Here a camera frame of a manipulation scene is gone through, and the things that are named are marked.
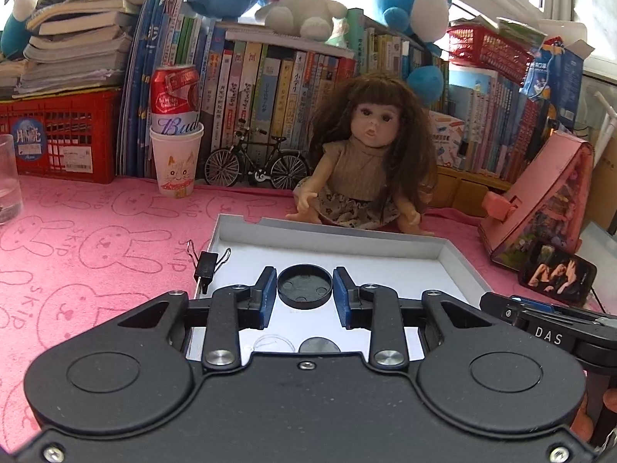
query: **silver bolt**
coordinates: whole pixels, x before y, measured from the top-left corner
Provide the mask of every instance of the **silver bolt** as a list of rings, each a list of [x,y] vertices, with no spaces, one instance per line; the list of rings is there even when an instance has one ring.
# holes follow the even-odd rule
[[[42,456],[49,461],[49,463],[62,463],[64,461],[64,453],[54,446],[45,448],[42,452]]]
[[[550,463],[565,463],[570,458],[570,452],[567,448],[555,448],[551,451],[548,460]]]
[[[229,365],[235,360],[229,350],[212,350],[206,354],[206,361],[212,365]]]
[[[396,350],[382,350],[375,354],[375,361],[379,365],[399,365],[403,363],[405,357],[401,352]]]
[[[298,368],[302,369],[303,371],[312,371],[315,367],[317,367],[316,364],[309,361],[300,362],[298,364]]]

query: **red plastic crate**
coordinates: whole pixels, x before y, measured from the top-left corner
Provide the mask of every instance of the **red plastic crate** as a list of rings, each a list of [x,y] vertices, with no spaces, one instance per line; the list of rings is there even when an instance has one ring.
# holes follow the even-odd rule
[[[479,24],[448,29],[450,61],[462,66],[494,69],[522,85],[533,56],[520,45]]]
[[[111,182],[120,90],[0,103],[0,134],[13,134],[20,174]]]

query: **doll's foot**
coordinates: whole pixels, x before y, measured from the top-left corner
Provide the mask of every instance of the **doll's foot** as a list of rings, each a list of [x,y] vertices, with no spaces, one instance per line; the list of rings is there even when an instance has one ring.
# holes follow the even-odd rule
[[[308,211],[304,213],[296,212],[295,214],[287,214],[285,219],[288,221],[298,221],[299,223],[322,224],[322,220],[319,219],[319,213],[313,207],[310,207]]]
[[[287,7],[270,9],[263,24],[279,34],[294,34],[294,15]]]
[[[300,27],[300,36],[307,40],[325,42],[332,36],[333,27],[332,19],[328,22],[321,17],[309,17]]]
[[[406,235],[424,235],[424,236],[435,236],[432,231],[425,231],[420,228],[419,224],[410,223],[407,218],[403,215],[400,215],[396,219],[396,224],[399,227],[401,233],[405,233]]]

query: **blue label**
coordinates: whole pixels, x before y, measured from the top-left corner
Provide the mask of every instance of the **blue label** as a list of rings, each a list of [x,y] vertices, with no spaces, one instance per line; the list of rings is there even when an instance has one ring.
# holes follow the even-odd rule
[[[15,156],[27,162],[37,161],[47,151],[47,137],[41,122],[20,118],[10,129],[15,142]]]

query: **budweiser can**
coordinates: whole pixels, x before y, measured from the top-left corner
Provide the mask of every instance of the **budweiser can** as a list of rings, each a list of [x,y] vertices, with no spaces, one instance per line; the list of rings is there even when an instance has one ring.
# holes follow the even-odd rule
[[[186,134],[197,129],[199,73],[193,66],[163,66],[150,79],[152,129],[159,134]]]

